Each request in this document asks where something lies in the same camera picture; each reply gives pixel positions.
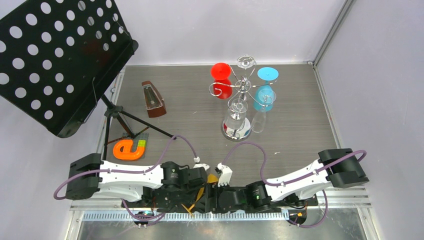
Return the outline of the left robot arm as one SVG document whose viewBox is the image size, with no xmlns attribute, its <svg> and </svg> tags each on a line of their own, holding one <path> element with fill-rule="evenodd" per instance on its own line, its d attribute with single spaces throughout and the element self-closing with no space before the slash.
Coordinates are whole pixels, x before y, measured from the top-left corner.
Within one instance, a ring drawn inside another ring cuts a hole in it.
<svg viewBox="0 0 424 240">
<path fill-rule="evenodd" d="M 209 165 L 193 167 L 173 161 L 142 166 L 103 161 L 91 153 L 71 163 L 64 199 L 122 199 L 122 206 L 183 213 L 196 203 L 208 181 Z"/>
</svg>

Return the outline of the chrome wine glass rack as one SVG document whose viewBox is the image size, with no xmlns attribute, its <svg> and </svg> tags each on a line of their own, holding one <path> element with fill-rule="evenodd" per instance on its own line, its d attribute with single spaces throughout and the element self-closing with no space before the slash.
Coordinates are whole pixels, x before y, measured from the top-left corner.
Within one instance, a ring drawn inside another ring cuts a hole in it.
<svg viewBox="0 0 424 240">
<path fill-rule="evenodd" d="M 234 75 L 233 68 L 223 62 L 214 64 L 211 67 L 210 75 L 214 82 L 208 87 L 210 95 L 219 99 L 227 99 L 227 112 L 220 125 L 222 135 L 233 142 L 245 141 L 252 131 L 251 122 L 247 118 L 249 105 L 247 96 L 250 90 L 259 88 L 260 85 L 253 85 L 248 77 L 243 76 L 231 84 L 230 75 Z"/>
</svg>

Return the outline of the yellow wine glass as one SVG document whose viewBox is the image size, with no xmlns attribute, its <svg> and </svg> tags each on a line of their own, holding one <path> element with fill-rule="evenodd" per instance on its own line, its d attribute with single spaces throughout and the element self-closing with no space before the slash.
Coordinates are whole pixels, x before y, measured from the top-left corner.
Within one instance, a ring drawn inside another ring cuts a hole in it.
<svg viewBox="0 0 424 240">
<path fill-rule="evenodd" d="M 207 183 L 208 184 L 213 184 L 213 183 L 217 183 L 219 181 L 219 178 L 217 176 L 215 176 L 214 174 L 210 173 L 207 176 Z M 192 212 L 192 210 L 194 209 L 196 203 L 201 199 L 201 197 L 204 195 L 205 193 L 205 187 L 202 187 L 195 198 L 195 201 L 191 204 L 190 207 L 185 206 L 183 203 L 181 204 L 181 206 L 189 213 L 189 215 L 193 218 L 194 214 Z"/>
</svg>

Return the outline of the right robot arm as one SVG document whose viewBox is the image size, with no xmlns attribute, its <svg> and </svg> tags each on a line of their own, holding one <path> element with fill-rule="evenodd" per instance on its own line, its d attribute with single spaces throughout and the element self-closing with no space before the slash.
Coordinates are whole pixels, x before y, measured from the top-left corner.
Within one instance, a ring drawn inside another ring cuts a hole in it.
<svg viewBox="0 0 424 240">
<path fill-rule="evenodd" d="M 233 171 L 219 163 L 217 184 L 210 184 L 203 197 L 206 213 L 224 214 L 243 210 L 246 213 L 273 212 L 283 202 L 299 205 L 328 187 L 346 189 L 369 182 L 360 165 L 365 150 L 327 149 L 318 159 L 292 173 L 256 181 L 242 187 L 229 185 Z"/>
</svg>

